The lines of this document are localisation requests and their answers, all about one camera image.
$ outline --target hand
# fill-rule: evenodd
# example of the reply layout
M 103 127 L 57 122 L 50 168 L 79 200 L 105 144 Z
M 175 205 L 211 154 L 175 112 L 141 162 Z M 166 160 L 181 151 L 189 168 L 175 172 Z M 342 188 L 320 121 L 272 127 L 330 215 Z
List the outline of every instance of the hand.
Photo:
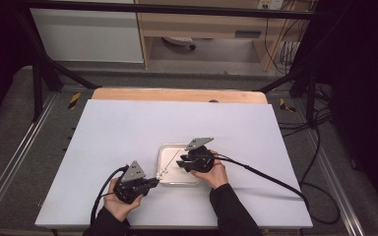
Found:
M 118 181 L 118 178 L 111 179 L 108 193 L 113 193 L 113 189 L 115 187 L 116 181 Z M 119 199 L 114 194 L 110 194 L 103 197 L 103 203 L 104 203 L 105 208 L 115 218 L 117 218 L 119 221 L 122 222 L 125 220 L 128 213 L 131 212 L 131 210 L 140 206 L 142 198 L 143 198 L 143 195 L 140 195 L 136 200 L 134 200 L 133 203 L 128 205 L 119 201 Z
M 214 155 L 214 157 L 218 157 L 218 153 L 216 151 L 210 150 L 210 152 Z M 213 189 L 216 189 L 217 187 L 228 183 L 225 166 L 218 159 L 214 160 L 214 167 L 210 170 L 210 172 L 202 173 L 192 170 L 190 173 L 197 178 L 207 181 L 207 183 Z

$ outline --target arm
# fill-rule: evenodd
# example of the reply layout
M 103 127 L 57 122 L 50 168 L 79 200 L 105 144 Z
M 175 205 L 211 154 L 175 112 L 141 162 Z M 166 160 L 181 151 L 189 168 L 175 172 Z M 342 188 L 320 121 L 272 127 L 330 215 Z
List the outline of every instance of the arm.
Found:
M 112 179 L 108 193 L 113 193 L 118 178 Z M 125 235 L 130 224 L 126 219 L 131 210 L 140 206 L 143 195 L 130 205 L 124 204 L 114 194 L 103 197 L 103 208 L 97 214 L 96 221 L 84 232 L 84 236 L 118 236 Z
M 105 206 L 97 214 L 94 224 L 84 232 L 84 236 L 114 236 L 125 235 L 129 224 L 127 220 L 123 222 L 115 218 Z
M 218 218 L 221 236 L 262 235 L 259 226 L 229 184 L 212 189 L 210 201 Z
M 197 171 L 191 171 L 191 173 L 207 181 L 213 188 L 210 201 L 218 218 L 221 236 L 262 235 L 259 226 L 228 184 L 225 166 L 219 160 L 214 161 L 214 167 L 208 173 Z

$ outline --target transparent tray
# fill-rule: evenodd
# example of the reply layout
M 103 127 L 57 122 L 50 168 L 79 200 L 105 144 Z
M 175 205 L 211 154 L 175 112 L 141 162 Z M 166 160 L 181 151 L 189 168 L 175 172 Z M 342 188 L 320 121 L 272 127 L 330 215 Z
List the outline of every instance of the transparent tray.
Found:
M 176 163 L 176 160 L 181 159 L 180 155 L 188 153 L 185 150 L 186 146 L 184 144 L 168 144 L 160 147 L 157 167 L 157 177 L 160 183 L 170 186 L 193 186 L 201 181 Z

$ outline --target black sleeve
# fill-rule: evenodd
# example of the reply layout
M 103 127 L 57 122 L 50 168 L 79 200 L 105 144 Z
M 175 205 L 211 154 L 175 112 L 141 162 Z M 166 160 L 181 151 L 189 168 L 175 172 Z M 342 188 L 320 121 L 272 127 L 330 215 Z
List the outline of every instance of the black sleeve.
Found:
M 129 227 L 127 220 L 119 221 L 103 207 L 97 214 L 94 224 L 84 232 L 83 236 L 122 236 Z
M 229 184 L 211 190 L 210 201 L 218 218 L 220 236 L 263 235 Z

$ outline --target white tabletop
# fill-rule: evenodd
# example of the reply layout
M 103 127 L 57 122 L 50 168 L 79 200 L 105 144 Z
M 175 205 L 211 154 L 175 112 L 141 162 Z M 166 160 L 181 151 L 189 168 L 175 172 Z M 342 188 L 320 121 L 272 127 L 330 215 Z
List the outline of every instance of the white tabletop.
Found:
M 35 224 L 89 226 L 95 198 L 115 169 L 137 160 L 148 178 L 156 177 L 161 146 L 201 137 L 215 138 L 207 148 L 299 189 L 271 105 L 89 100 Z M 235 164 L 225 166 L 231 186 L 259 226 L 312 227 L 295 193 Z M 209 192 L 203 182 L 195 187 L 158 184 L 128 219 L 134 228 L 216 227 Z

